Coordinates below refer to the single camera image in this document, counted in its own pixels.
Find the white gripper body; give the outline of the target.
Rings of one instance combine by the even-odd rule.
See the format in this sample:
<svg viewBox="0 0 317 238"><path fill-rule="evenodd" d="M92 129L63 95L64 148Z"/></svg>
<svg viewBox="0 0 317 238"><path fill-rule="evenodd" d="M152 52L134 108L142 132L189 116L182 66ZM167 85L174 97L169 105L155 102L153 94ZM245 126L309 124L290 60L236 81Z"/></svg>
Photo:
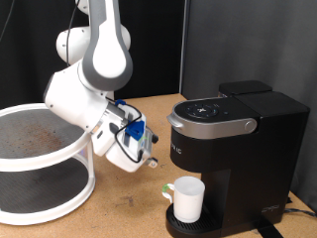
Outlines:
<svg viewBox="0 0 317 238"><path fill-rule="evenodd" d="M133 173L140 166L147 166L147 159L152 158L153 132L146 128L139 141L125 131L115 137L115 142L106 153L109 162L120 169Z"/></svg>

